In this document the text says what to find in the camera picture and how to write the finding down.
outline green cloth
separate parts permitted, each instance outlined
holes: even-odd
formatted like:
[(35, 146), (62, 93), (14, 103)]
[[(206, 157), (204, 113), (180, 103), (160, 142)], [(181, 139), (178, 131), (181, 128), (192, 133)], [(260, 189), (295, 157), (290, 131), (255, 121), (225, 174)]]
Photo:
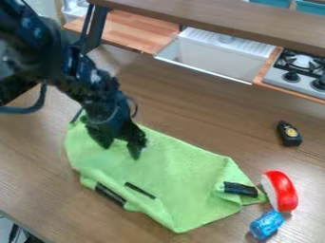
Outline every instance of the green cloth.
[[(126, 199), (124, 208), (151, 216), (164, 227), (183, 233), (240, 211), (242, 205), (265, 201), (221, 193), (224, 181), (251, 185), (232, 159), (141, 126), (148, 138), (138, 160), (130, 157), (126, 142), (115, 140), (101, 148), (76, 121), (68, 128), (66, 149), (81, 182), (93, 189), (97, 182)], [(155, 196), (152, 199), (129, 187), (129, 182)]]

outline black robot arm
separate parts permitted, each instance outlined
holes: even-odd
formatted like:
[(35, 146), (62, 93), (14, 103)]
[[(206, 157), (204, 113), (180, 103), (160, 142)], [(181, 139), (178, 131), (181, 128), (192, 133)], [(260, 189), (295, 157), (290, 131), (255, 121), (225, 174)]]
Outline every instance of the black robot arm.
[(69, 45), (54, 21), (38, 16), (26, 3), (1, 0), (0, 39), (10, 45), (4, 61), (14, 77), (56, 86), (85, 110), (83, 122), (99, 145), (107, 149), (114, 139), (126, 140), (132, 158), (139, 158), (145, 134), (131, 120), (117, 78)]

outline metal rod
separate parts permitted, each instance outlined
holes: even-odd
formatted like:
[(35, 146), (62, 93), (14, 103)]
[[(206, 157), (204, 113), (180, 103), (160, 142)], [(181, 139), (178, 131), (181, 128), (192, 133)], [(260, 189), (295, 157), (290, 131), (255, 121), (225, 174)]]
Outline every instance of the metal rod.
[(85, 50), (85, 42), (86, 42), (86, 32), (88, 31), (88, 26), (90, 23), (90, 19), (91, 19), (91, 14), (92, 14), (92, 10), (94, 9), (94, 5), (90, 4), (88, 7), (88, 10), (86, 12), (86, 19), (84, 22), (84, 26), (83, 26), (83, 31), (80, 37), (80, 50), (81, 53), (84, 53)]
[(101, 44), (102, 34), (105, 27), (108, 8), (96, 6), (94, 15), (91, 21), (90, 31), (86, 39), (85, 53), (90, 52)]

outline toy kitchen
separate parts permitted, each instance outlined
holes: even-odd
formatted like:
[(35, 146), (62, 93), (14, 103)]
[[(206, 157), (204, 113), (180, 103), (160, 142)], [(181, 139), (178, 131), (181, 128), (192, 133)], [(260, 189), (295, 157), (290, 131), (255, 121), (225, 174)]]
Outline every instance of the toy kitchen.
[(294, 91), (300, 97), (325, 103), (324, 57), (186, 28), (155, 58), (230, 81)]

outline wooden countertop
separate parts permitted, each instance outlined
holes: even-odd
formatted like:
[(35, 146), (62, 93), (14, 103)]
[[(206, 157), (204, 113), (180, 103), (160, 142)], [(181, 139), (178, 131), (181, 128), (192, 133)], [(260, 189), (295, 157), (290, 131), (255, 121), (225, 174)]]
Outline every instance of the wooden countertop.
[(168, 22), (325, 55), (325, 17), (240, 0), (87, 0)]
[[(91, 56), (101, 67), (108, 67), (111, 59), (114, 69), (132, 63), (118, 76), (122, 89), (140, 104), (138, 122), (232, 157), (254, 182), (267, 170), (283, 171), (294, 181), (299, 206), (286, 215), (284, 225), (268, 242), (323, 241), (324, 105), (111, 49), (99, 47)], [(26, 105), (35, 97), (35, 91), (30, 91), (13, 104)], [(0, 116), (1, 214), (57, 243), (257, 242), (247, 233), (248, 227), (269, 209), (267, 203), (244, 207), (239, 214), (187, 234), (173, 234), (149, 217), (126, 212), (83, 188), (61, 146), (67, 123), (78, 108), (51, 88), (40, 112)], [(279, 144), (275, 132), (279, 120), (300, 130), (301, 146)]]

